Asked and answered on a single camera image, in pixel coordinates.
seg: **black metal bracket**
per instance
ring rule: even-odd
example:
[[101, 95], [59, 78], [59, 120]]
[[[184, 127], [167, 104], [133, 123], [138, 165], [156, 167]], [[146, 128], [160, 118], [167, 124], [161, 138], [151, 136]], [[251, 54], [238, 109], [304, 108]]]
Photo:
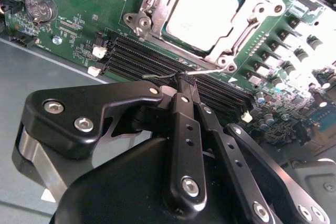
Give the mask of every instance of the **black metal bracket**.
[[[57, 190], [44, 179], [50, 169], [61, 178], [60, 199], [74, 181], [63, 169], [66, 159], [71, 159], [70, 170], [84, 167], [86, 172], [106, 131], [115, 137], [149, 130], [153, 139], [167, 143], [162, 191], [174, 217], [197, 218], [207, 205], [202, 149], [209, 146], [222, 182], [235, 196], [233, 205], [240, 209], [237, 223], [330, 223], [324, 210], [241, 127], [230, 124], [228, 134], [223, 132], [214, 111], [200, 101], [194, 78], [177, 74], [175, 86], [170, 95], [147, 81], [37, 91], [26, 100], [20, 128], [24, 134], [19, 132], [16, 148], [38, 168], [40, 184]], [[49, 160], [49, 166], [43, 160]]]
[[228, 132], [244, 151], [262, 194], [284, 223], [329, 223], [326, 212], [238, 125]]

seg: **small white component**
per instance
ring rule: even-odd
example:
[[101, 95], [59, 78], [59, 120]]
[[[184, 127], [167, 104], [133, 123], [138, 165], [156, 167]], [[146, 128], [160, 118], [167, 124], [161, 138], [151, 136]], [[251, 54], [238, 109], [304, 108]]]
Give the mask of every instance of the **small white component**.
[[253, 117], [250, 115], [249, 111], [245, 112], [244, 115], [242, 115], [241, 119], [244, 121], [244, 122], [251, 122], [253, 120]]
[[304, 23], [304, 22], [300, 22], [295, 28], [294, 30], [296, 32], [298, 32], [299, 34], [303, 35], [303, 36], [308, 36], [310, 34], [311, 31], [311, 27]]
[[219, 37], [231, 31], [238, 7], [238, 0], [179, 0], [166, 31], [191, 46], [209, 51]]
[[279, 66], [280, 62], [277, 58], [273, 57], [272, 55], [267, 55], [264, 60], [264, 63], [272, 68], [276, 68]]
[[259, 66], [256, 70], [256, 73], [260, 74], [261, 76], [268, 76], [270, 73], [270, 70], [268, 68], [265, 68], [263, 66]]
[[248, 78], [248, 81], [254, 85], [259, 85], [261, 83], [261, 79], [253, 74]]
[[92, 55], [96, 56], [99, 59], [104, 58], [104, 56], [105, 56], [106, 53], [107, 53], [107, 48], [106, 47], [96, 46], [92, 50]]
[[288, 50], [286, 47], [278, 46], [277, 49], [274, 50], [274, 53], [282, 58], [288, 59], [294, 56], [294, 53]]
[[101, 69], [99, 68], [95, 68], [93, 66], [88, 68], [88, 74], [93, 76], [93, 77], [97, 77], [101, 72]]
[[282, 42], [290, 47], [298, 47], [300, 44], [298, 37], [293, 34], [289, 34]]

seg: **mounting hole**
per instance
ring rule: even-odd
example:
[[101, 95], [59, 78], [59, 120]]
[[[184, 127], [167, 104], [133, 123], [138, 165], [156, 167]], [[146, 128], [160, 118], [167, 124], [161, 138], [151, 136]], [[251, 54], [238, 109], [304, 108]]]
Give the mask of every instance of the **mounting hole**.
[[281, 5], [277, 5], [275, 8], [274, 8], [274, 12], [275, 13], [279, 13], [282, 11], [282, 6]]
[[228, 70], [229, 70], [230, 72], [235, 71], [235, 69], [236, 69], [235, 66], [232, 66], [232, 65], [229, 66], [229, 68], [228, 68]]
[[243, 164], [240, 161], [236, 160], [235, 162], [236, 162], [236, 165], [238, 165], [239, 167], [243, 166]]
[[189, 146], [194, 146], [194, 142], [190, 139], [186, 139], [185, 142], [187, 143], [187, 145]]
[[127, 16], [127, 17], [126, 17], [126, 21], [129, 22], [129, 23], [132, 22], [132, 21], [133, 21], [132, 16]]

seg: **green circuit board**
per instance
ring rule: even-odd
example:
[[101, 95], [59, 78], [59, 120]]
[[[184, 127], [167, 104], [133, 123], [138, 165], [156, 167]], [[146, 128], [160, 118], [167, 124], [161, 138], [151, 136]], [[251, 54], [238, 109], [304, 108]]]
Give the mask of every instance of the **green circuit board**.
[[[46, 51], [54, 53], [60, 57], [83, 65], [85, 67], [94, 66], [96, 57], [92, 55], [92, 46], [95, 43], [96, 33], [107, 35], [114, 31], [123, 36], [139, 41], [135, 33], [124, 23], [123, 14], [137, 13], [142, 0], [53, 0], [57, 6], [58, 16], [46, 26], [35, 26], [27, 17], [23, 10], [15, 15], [6, 15], [6, 28], [9, 34], [21, 31], [25, 34], [37, 38], [36, 45]], [[299, 109], [310, 107], [313, 101], [305, 98], [302, 92], [296, 87], [288, 86], [285, 92], [276, 90], [270, 81], [265, 81], [260, 85], [249, 82], [246, 73], [254, 71], [255, 62], [260, 61], [260, 54], [269, 50], [270, 41], [277, 41], [279, 33], [284, 29], [290, 29], [289, 22], [293, 18], [300, 18], [301, 21], [313, 26], [320, 15], [325, 11], [325, 7], [319, 5], [314, 12], [303, 6], [296, 0], [283, 0], [286, 4], [286, 11], [280, 17], [268, 17], [254, 33], [251, 39], [243, 47], [235, 59], [238, 70], [234, 73], [212, 73], [212, 78], [229, 83], [232, 87], [248, 94], [262, 91], [270, 95], [273, 99], [261, 105], [263, 114], [272, 112], [276, 115], [276, 123], [269, 129], [269, 135], [275, 135], [284, 124], [294, 124], [300, 120], [307, 120], [307, 116], [299, 113]], [[60, 45], [53, 43], [53, 37], [62, 38]], [[154, 49], [167, 57], [183, 63], [194, 69], [199, 66], [194, 62], [183, 59], [169, 51], [166, 51], [147, 41], [141, 42], [143, 45]], [[113, 72], [107, 72], [107, 76], [119, 81], [126, 81]], [[283, 69], [278, 69], [274, 75], [285, 76]], [[300, 97], [299, 104], [293, 104], [294, 98]], [[289, 114], [290, 121], [282, 121], [282, 114]], [[256, 116], [251, 127], [258, 128], [258, 120], [263, 114]]]

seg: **black capacitor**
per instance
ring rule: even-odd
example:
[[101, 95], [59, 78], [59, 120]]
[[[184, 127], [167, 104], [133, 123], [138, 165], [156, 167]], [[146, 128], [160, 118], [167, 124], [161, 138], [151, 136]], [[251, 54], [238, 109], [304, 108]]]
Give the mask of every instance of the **black capacitor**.
[[314, 93], [313, 98], [315, 99], [315, 103], [318, 107], [323, 108], [327, 106], [328, 102], [320, 93]]

